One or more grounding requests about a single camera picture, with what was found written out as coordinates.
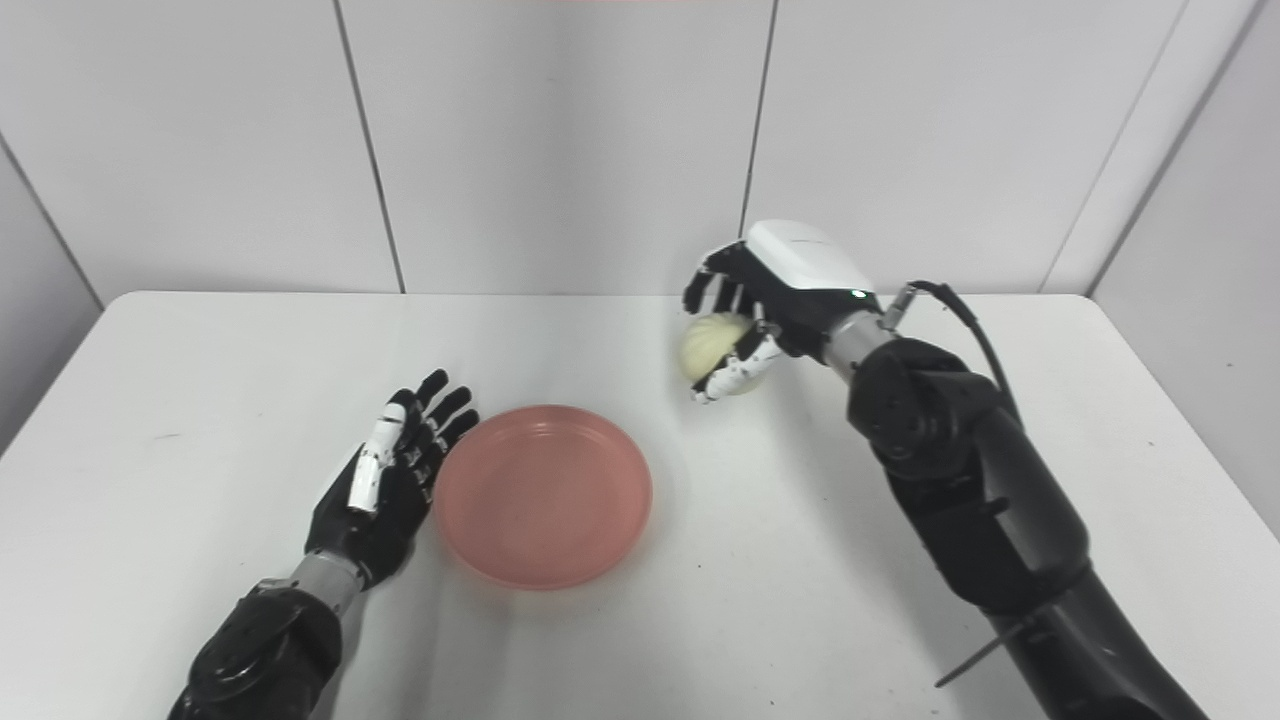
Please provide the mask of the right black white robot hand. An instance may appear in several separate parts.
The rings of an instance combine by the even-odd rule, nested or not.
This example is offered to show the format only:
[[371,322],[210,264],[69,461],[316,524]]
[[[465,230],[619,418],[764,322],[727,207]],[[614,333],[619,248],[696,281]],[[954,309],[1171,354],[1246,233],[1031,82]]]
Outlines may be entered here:
[[700,404],[731,396],[782,356],[810,357],[851,380],[856,365],[896,337],[852,259],[799,222],[756,222],[709,251],[684,291],[684,310],[698,315],[712,284],[713,313],[742,316],[748,329],[692,382]]

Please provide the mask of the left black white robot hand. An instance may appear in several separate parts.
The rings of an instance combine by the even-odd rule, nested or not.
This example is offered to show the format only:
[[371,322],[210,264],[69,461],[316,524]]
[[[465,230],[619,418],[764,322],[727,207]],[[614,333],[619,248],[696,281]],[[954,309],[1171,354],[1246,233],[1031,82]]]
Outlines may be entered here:
[[315,506],[303,551],[352,564],[364,588],[399,571],[447,456],[479,424],[472,398],[443,368],[398,389]]

